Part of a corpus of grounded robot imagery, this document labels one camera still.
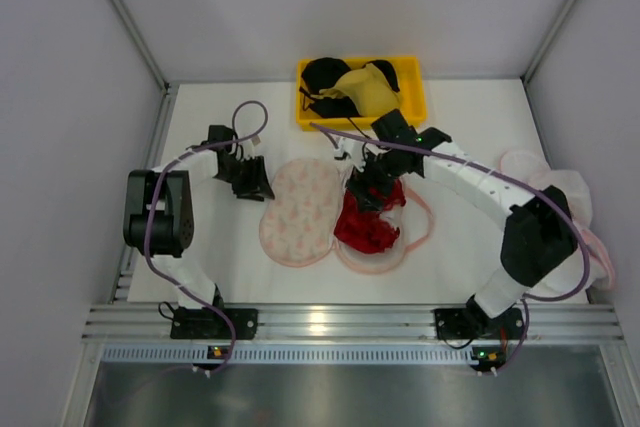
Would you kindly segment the red lace bra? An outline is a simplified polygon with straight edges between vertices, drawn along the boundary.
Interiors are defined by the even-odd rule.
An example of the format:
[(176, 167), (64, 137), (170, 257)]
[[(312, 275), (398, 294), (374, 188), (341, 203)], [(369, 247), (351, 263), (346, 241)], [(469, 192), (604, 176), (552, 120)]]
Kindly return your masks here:
[(356, 197), (346, 191), (342, 210), (334, 228), (334, 236), (346, 246), (364, 254), (380, 254), (390, 249), (400, 236), (381, 215), (395, 207), (404, 207), (406, 197), (400, 180), (396, 180), (391, 194), (384, 200), (381, 211), (365, 211), (358, 206)]

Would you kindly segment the peach tulip print laundry bag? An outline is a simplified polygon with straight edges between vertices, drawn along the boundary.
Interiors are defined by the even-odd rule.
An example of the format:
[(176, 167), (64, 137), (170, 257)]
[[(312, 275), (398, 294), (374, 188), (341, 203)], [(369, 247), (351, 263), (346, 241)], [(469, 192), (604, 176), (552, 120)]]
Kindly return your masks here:
[(406, 204), (381, 217), (400, 228), (395, 244), (380, 254), (364, 254), (334, 236), (350, 168), (319, 159), (297, 159), (274, 178), (275, 199), (268, 202), (259, 224), (264, 253), (278, 264), (303, 268), (334, 254), (348, 269), (381, 275), (398, 268), (431, 236), (435, 218), (430, 206), (402, 182)]

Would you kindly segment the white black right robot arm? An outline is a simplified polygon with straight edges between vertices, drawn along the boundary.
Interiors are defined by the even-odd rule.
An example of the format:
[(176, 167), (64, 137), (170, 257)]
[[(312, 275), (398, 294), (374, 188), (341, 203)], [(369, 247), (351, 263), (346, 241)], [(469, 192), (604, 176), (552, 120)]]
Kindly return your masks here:
[(348, 138), (339, 140), (335, 150), (353, 165), (346, 190), (358, 208), (381, 211), (393, 183), (416, 174), (456, 193), (503, 232), (499, 267), (463, 309), (469, 324), (482, 328), (497, 319), (576, 252), (567, 198), (557, 187), (528, 190), (523, 182), (474, 162), (441, 130), (416, 131), (398, 110), (377, 119), (372, 128), (377, 152)]

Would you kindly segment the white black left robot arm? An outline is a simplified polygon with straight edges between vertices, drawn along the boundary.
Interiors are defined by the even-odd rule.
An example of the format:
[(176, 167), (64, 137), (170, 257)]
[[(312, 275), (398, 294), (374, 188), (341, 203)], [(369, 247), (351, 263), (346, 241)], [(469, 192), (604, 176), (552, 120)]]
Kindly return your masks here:
[(124, 241), (141, 254), (153, 274), (174, 288), (183, 308), (223, 309), (216, 283), (185, 257), (196, 229), (192, 191), (205, 181), (218, 180), (240, 200), (273, 200), (257, 143), (256, 136), (241, 137), (231, 127), (212, 125), (207, 139), (176, 159), (128, 175)]

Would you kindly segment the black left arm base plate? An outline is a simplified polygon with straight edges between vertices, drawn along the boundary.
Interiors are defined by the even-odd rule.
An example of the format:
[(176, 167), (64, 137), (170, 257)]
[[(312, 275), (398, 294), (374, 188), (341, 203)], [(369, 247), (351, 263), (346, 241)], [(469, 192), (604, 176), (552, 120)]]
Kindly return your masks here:
[[(252, 340), (257, 332), (259, 312), (253, 308), (228, 308), (223, 313), (233, 325), (237, 340)], [(209, 309), (179, 307), (173, 314), (170, 338), (176, 340), (230, 340), (231, 328)]]

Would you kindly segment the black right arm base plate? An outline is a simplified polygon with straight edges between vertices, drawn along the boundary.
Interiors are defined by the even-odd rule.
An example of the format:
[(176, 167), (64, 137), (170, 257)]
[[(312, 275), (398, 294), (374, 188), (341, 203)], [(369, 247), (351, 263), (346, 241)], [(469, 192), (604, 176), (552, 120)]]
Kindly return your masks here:
[(436, 338), (448, 346), (461, 349), (473, 341), (520, 340), (525, 335), (523, 313), (511, 307), (498, 317), (489, 318), (475, 308), (447, 307), (433, 311)]

